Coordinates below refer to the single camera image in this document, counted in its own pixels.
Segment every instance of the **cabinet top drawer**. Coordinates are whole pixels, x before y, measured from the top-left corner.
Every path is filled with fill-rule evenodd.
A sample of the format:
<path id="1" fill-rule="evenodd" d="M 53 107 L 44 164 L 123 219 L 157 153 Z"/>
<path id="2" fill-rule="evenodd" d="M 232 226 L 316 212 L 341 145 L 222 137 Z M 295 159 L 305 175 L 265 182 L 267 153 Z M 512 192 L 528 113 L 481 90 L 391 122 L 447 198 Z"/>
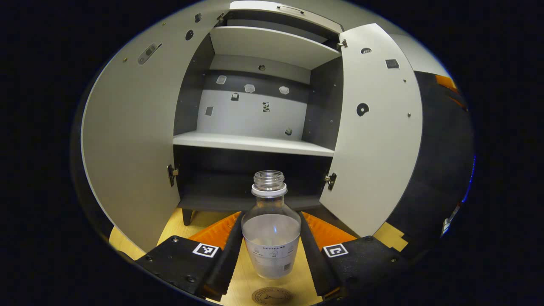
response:
<path id="1" fill-rule="evenodd" d="M 276 2 L 268 1 L 234 1 L 230 6 L 231 11 L 236 10 L 252 10 L 252 11 L 262 11 L 268 13 L 276 13 L 286 16 L 291 16 L 297 19 L 301 19 L 315 25 L 324 27 L 334 33 L 343 32 L 342 26 L 338 23 L 327 19 L 323 16 L 314 14 L 310 11 L 292 7 L 290 5 L 285 5 Z"/>

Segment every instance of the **white shelf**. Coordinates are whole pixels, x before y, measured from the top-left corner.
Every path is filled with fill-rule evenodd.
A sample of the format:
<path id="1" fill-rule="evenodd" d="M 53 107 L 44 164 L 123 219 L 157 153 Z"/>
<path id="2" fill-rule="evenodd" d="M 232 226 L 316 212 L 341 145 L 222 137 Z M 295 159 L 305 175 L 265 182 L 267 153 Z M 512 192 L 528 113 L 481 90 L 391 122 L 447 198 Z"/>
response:
<path id="1" fill-rule="evenodd" d="M 215 54 L 259 57 L 312 70 L 342 54 L 301 36 L 255 27 L 215 27 Z"/>
<path id="2" fill-rule="evenodd" d="M 313 156 L 333 156 L 335 153 L 333 150 L 301 140 L 223 135 L 197 131 L 175 135 L 174 144 Z"/>

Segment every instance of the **bottle label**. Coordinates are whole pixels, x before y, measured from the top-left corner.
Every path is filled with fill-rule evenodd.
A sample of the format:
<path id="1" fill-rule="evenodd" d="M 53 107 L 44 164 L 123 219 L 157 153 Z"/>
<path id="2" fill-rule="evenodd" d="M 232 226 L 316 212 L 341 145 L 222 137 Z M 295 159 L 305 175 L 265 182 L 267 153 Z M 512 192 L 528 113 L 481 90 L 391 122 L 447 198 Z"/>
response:
<path id="1" fill-rule="evenodd" d="M 262 277 L 279 278 L 293 269 L 299 236 L 279 246 L 262 246 L 245 239 L 249 256 L 257 273 Z"/>

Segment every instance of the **black background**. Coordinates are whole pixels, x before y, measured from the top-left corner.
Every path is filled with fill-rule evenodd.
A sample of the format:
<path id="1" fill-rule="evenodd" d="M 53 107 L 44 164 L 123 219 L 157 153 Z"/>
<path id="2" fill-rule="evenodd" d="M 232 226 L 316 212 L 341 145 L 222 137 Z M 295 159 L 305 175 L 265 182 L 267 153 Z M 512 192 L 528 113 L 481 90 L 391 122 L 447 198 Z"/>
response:
<path id="1" fill-rule="evenodd" d="M 465 93 L 477 161 L 471 192 L 440 245 L 359 304 L 536 304 L 536 104 L 529 2 L 365 1 L 438 56 Z M 78 206 L 68 141 L 79 97 L 127 41 L 179 1 L 3 3 L 8 173 L 8 304 L 189 304 L 140 273 L 93 232 Z"/>

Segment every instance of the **open cabinet door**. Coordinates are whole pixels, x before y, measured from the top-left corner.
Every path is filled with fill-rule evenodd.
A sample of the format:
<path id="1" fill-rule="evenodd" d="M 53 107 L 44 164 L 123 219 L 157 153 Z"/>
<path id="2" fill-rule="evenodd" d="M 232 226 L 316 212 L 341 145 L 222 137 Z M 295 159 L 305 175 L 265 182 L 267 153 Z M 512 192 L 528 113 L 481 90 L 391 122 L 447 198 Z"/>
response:
<path id="1" fill-rule="evenodd" d="M 87 99 L 81 150 L 89 186 L 111 222 L 144 252 L 157 245 L 180 200 L 167 166 L 174 165 L 184 73 L 229 5 L 197 3 L 151 26 L 111 59 Z M 152 44 L 155 51 L 142 64 Z"/>
<path id="2" fill-rule="evenodd" d="M 412 175 L 421 142 L 421 96 L 408 59 L 378 25 L 353 28 L 339 38 L 347 47 L 342 47 L 342 115 L 329 172 L 337 177 L 332 190 L 325 185 L 320 201 L 367 236 L 391 214 Z"/>

